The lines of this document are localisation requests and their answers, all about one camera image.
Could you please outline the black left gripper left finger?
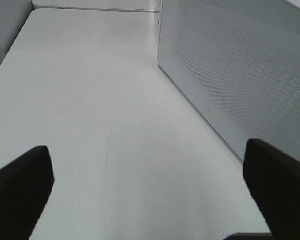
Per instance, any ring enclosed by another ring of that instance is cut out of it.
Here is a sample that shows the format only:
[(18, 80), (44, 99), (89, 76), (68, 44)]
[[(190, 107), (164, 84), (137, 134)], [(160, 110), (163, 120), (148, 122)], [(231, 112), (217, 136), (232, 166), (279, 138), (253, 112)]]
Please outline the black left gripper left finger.
[(36, 146), (0, 169), (0, 240), (30, 239), (54, 182), (47, 146)]

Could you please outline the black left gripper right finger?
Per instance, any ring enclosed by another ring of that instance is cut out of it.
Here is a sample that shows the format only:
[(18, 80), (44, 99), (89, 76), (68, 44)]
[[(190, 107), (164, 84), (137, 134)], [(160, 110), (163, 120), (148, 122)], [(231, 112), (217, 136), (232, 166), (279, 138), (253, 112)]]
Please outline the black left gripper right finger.
[(260, 139), (246, 144), (243, 178), (276, 240), (300, 240), (300, 162)]

